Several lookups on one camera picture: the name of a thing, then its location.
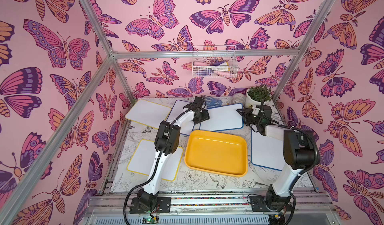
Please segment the yellow plastic storage tray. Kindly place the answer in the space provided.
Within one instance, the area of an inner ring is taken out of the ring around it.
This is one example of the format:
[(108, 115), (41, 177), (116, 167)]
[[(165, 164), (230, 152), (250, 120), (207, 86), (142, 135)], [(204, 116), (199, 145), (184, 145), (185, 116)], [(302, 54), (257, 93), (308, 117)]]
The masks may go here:
[(247, 142), (235, 135), (193, 131), (186, 148), (185, 164), (201, 172), (243, 177), (248, 172)]

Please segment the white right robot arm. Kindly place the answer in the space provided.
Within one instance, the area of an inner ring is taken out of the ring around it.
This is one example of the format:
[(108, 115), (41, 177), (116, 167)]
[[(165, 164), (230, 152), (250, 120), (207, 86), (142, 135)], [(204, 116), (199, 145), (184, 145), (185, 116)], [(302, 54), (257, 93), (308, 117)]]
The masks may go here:
[(293, 210), (296, 183), (320, 163), (314, 136), (273, 120), (271, 108), (263, 104), (245, 108), (241, 115), (244, 124), (252, 130), (251, 163), (280, 171), (279, 177), (268, 186), (266, 195), (255, 204), (271, 212)]

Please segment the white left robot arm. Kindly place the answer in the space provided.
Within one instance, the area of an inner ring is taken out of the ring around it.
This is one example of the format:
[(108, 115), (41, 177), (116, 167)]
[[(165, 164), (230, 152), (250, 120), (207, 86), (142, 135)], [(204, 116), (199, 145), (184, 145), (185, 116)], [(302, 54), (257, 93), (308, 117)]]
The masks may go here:
[(210, 115), (206, 109), (206, 97), (202, 95), (196, 96), (193, 102), (185, 105), (183, 111), (171, 122), (162, 121), (160, 123), (154, 141), (154, 163), (151, 167), (148, 180), (142, 184), (136, 185), (128, 192), (123, 205), (124, 215), (127, 213), (129, 198), (135, 190), (138, 190), (138, 203), (145, 208), (145, 211), (151, 213), (159, 207), (158, 194), (160, 191), (162, 175), (168, 160), (172, 157), (172, 154), (176, 152), (179, 146), (182, 126), (186, 122), (199, 124), (208, 121), (209, 119)]

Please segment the yellow-framed whiteboard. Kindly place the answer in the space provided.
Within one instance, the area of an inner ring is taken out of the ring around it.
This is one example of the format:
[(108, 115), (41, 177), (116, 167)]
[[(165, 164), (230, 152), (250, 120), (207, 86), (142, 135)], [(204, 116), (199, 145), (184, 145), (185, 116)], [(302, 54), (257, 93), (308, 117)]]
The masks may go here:
[(125, 115), (125, 119), (147, 127), (158, 129), (165, 121), (171, 108), (148, 100), (139, 99)]
[[(182, 147), (178, 147), (175, 153), (171, 155), (171, 158), (163, 169), (163, 180), (173, 182), (176, 179), (183, 151), (184, 149)], [(154, 141), (141, 140), (127, 166), (127, 170), (149, 176), (151, 167), (155, 162), (155, 152)]]

